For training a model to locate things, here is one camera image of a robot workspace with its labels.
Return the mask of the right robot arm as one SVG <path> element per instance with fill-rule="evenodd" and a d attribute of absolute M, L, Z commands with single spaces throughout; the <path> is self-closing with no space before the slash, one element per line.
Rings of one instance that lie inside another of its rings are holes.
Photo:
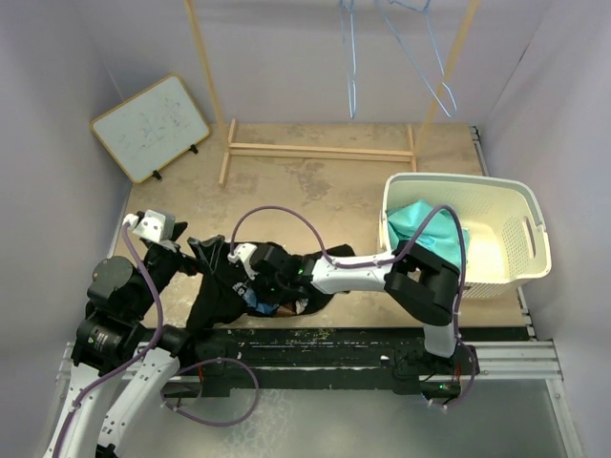
<path fill-rule="evenodd" d="M 385 293 L 423 324 L 424 359 L 431 371 L 446 373 L 458 362 L 454 310 L 460 269 L 418 244 L 403 257 L 391 251 L 325 257 L 290 255 L 271 243 L 243 243 L 238 260 L 260 302 L 314 306 L 340 293 Z"/>

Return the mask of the blue hanger of black shirt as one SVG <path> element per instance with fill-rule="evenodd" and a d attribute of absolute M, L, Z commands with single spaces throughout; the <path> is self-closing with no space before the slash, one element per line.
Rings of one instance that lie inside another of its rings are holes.
<path fill-rule="evenodd" d="M 340 0 L 340 27 L 346 60 L 348 85 L 348 114 L 354 119 L 357 114 L 357 52 L 355 35 L 355 2 Z"/>

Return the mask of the black t shirt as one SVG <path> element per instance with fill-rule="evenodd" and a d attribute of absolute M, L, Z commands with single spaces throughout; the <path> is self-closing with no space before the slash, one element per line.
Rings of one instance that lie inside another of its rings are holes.
<path fill-rule="evenodd" d="M 215 324 L 229 324 L 243 315 L 257 318 L 285 318 L 312 315 L 325 308 L 333 298 L 313 287 L 303 292 L 288 284 L 285 276 L 280 283 L 292 289 L 296 300 L 290 303 L 257 303 L 249 286 L 250 279 L 239 264 L 228 261 L 229 244 L 221 250 L 221 257 L 213 276 L 202 274 L 199 292 L 187 318 L 186 329 L 193 335 Z"/>

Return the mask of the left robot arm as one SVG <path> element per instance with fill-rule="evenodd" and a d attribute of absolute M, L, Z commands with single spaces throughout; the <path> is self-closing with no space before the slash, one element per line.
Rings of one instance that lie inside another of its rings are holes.
<path fill-rule="evenodd" d="M 185 227 L 164 216 L 124 220 L 121 236 L 134 232 L 147 253 L 112 256 L 96 266 L 70 356 L 66 399 L 45 456 L 121 456 L 163 387 L 195 366 L 196 341 L 186 330 L 159 322 L 145 343 L 141 323 L 150 307 L 161 307 L 160 293 L 176 273 L 204 272 L 210 265 L 205 251 L 224 242 L 189 239 L 193 253 L 186 255 L 177 243 Z"/>

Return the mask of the light blue wire hanger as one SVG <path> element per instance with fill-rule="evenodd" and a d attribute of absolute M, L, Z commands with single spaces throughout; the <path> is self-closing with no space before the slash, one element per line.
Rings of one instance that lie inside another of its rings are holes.
<path fill-rule="evenodd" d="M 375 1 L 376 9 L 402 53 L 447 118 L 455 117 L 457 104 L 446 81 L 446 67 L 432 24 L 432 1 Z"/>

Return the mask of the teal t shirt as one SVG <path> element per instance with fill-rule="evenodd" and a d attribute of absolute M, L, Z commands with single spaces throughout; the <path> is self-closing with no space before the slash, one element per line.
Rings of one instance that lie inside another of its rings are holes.
<path fill-rule="evenodd" d="M 433 207 L 424 200 L 399 208 L 387 216 L 387 228 L 391 249 L 400 242 L 410 240 Z M 447 209 L 438 211 L 417 238 L 416 243 L 456 267 L 462 266 L 462 252 L 452 213 Z"/>

